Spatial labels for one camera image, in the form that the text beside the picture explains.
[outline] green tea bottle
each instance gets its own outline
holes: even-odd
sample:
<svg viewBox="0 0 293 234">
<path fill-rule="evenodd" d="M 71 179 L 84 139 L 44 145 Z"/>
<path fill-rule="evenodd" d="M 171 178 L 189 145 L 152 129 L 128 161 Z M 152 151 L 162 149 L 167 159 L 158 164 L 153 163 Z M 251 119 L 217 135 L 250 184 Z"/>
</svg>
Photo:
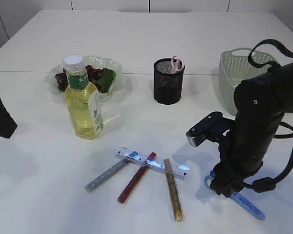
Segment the green tea bottle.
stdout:
<svg viewBox="0 0 293 234">
<path fill-rule="evenodd" d="M 104 128 L 98 89 L 88 80 L 82 56 L 65 57 L 63 66 L 69 82 L 65 100 L 75 132 L 82 138 L 94 139 Z"/>
</svg>

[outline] bottle label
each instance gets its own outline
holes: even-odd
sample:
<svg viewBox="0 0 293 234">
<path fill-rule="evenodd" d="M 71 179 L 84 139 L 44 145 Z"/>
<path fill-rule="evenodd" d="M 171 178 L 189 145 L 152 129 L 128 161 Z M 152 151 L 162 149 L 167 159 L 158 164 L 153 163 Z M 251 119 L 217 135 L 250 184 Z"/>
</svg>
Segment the bottle label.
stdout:
<svg viewBox="0 0 293 234">
<path fill-rule="evenodd" d="M 88 107 L 93 122 L 93 128 L 95 132 L 101 132 L 103 130 L 103 118 L 100 108 L 99 92 L 96 90 L 91 94 L 88 100 Z"/>
<path fill-rule="evenodd" d="M 87 73 L 84 76 L 67 76 L 72 89 L 83 89 L 89 84 Z"/>
</svg>

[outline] white ruler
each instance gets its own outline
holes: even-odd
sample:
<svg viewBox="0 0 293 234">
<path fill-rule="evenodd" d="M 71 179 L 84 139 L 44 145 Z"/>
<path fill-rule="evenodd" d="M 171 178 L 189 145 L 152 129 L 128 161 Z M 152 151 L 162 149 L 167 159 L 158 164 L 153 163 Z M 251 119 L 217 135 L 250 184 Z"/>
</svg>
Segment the white ruler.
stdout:
<svg viewBox="0 0 293 234">
<path fill-rule="evenodd" d="M 147 159 L 148 158 L 147 155 L 139 153 L 136 150 L 127 149 L 124 147 L 120 148 L 115 156 L 120 159 L 128 159 L 132 161 L 133 163 L 138 164 L 140 166 L 148 166 L 149 168 L 156 170 L 158 172 L 173 174 L 174 176 L 180 179 L 185 179 L 190 170 L 190 168 L 187 166 L 178 165 L 172 162 L 171 163 L 172 171 L 167 171 L 165 169 L 164 159 L 159 159 L 156 157 L 155 160 L 151 161 Z"/>
</svg>

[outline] white bottle cap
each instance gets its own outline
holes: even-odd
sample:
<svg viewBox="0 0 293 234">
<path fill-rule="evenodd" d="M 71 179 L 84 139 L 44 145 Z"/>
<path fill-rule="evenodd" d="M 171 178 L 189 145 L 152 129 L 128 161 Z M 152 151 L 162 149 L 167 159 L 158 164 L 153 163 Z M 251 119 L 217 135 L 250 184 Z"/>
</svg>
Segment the white bottle cap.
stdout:
<svg viewBox="0 0 293 234">
<path fill-rule="evenodd" d="M 79 72 L 85 69 L 84 58 L 80 55 L 69 55 L 63 60 L 63 67 L 68 72 Z"/>
</svg>

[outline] gold glitter stick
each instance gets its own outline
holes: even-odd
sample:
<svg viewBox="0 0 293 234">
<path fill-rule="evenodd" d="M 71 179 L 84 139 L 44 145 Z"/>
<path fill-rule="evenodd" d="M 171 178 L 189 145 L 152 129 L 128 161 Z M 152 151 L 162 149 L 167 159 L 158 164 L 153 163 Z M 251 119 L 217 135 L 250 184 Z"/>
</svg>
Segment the gold glitter stick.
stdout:
<svg viewBox="0 0 293 234">
<path fill-rule="evenodd" d="M 165 164 L 165 169 L 168 171 L 171 171 L 169 159 L 165 159 L 164 164 Z M 184 217 L 182 215 L 175 178 L 172 174 L 169 174 L 169 173 L 166 173 L 166 178 L 167 178 L 167 184 L 168 184 L 169 193 L 170 193 L 171 204 L 174 210 L 175 221 L 182 221 Z"/>
</svg>

